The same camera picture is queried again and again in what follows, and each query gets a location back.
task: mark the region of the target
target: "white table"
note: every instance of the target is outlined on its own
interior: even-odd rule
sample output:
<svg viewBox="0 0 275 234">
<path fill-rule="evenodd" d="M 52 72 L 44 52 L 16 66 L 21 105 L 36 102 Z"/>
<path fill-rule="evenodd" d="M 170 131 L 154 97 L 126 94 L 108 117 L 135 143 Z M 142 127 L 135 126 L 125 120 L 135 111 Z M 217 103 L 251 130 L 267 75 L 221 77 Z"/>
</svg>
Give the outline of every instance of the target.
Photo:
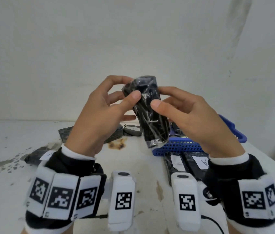
<svg viewBox="0 0 275 234">
<path fill-rule="evenodd" d="M 60 143 L 58 129 L 73 126 L 73 122 L 2 121 L 0 120 L 0 233 L 18 234 L 24 225 L 23 201 L 35 166 L 29 166 L 19 158 L 33 150 Z M 154 157 L 143 138 L 128 137 L 126 147 L 112 150 L 104 145 L 97 155 L 97 162 L 109 177 L 113 170 L 130 170 L 137 180 L 135 217 L 132 227 L 124 232 L 178 234 L 172 189 L 168 184 L 163 158 Z M 275 162 L 250 143 L 244 144 L 247 152 L 255 155 L 262 166 L 275 178 Z M 222 208 L 200 204 L 201 213 L 215 219 L 225 233 L 227 225 Z M 103 201 L 98 214 L 106 214 Z M 81 219 L 75 222 L 74 234 L 110 233 L 106 219 Z M 218 234 L 220 231 L 209 220 L 202 220 L 198 233 Z"/>
</svg>

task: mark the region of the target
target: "white label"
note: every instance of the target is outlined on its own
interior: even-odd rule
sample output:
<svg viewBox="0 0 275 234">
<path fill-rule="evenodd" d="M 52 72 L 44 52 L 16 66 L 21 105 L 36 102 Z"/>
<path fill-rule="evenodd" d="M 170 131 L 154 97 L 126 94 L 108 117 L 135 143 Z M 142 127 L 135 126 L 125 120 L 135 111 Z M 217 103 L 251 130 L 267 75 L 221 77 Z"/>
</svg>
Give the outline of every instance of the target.
<svg viewBox="0 0 275 234">
<path fill-rule="evenodd" d="M 198 167 L 200 169 L 208 169 L 209 168 L 209 164 L 208 164 L 208 157 L 196 157 L 193 156 L 193 159 L 195 160 L 195 162 L 197 163 Z"/>
<path fill-rule="evenodd" d="M 182 163 L 181 157 L 178 155 L 171 155 L 171 162 L 173 167 L 180 171 L 180 172 L 186 172 L 185 167 Z"/>
<path fill-rule="evenodd" d="M 140 128 L 138 128 L 138 127 L 132 127 L 132 126 L 126 126 L 126 129 L 135 130 L 135 131 L 141 131 Z"/>
<path fill-rule="evenodd" d="M 52 149 L 49 150 L 48 152 L 46 152 L 44 155 L 41 156 L 40 160 L 49 160 L 49 158 L 52 156 L 52 154 L 54 154 L 56 152 L 56 150 Z"/>
</svg>

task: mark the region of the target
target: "black and white square marker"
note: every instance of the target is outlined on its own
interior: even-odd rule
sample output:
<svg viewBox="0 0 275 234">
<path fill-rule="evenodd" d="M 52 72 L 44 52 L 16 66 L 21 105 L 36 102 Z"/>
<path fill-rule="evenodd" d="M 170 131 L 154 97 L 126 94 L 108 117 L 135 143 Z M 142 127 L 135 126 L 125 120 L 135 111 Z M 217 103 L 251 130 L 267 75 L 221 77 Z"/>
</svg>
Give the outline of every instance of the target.
<svg viewBox="0 0 275 234">
<path fill-rule="evenodd" d="M 73 195 L 73 189 L 53 186 L 48 203 L 49 208 L 69 209 L 69 204 Z"/>
<path fill-rule="evenodd" d="M 132 201 L 132 192 L 117 193 L 115 209 L 130 209 Z"/>
<path fill-rule="evenodd" d="M 195 196 L 179 194 L 179 206 L 181 210 L 196 211 Z"/>
<path fill-rule="evenodd" d="M 265 188 L 267 201 L 270 207 L 275 204 L 275 185 L 271 184 L 270 186 Z"/>
<path fill-rule="evenodd" d="M 80 190 L 76 209 L 94 204 L 97 187 Z"/>
<path fill-rule="evenodd" d="M 48 182 L 36 177 L 29 197 L 31 197 L 33 200 L 37 201 L 38 203 L 43 204 L 48 187 L 49 187 Z"/>
<path fill-rule="evenodd" d="M 264 193 L 260 191 L 243 191 L 244 207 L 248 209 L 266 209 Z"/>
</svg>

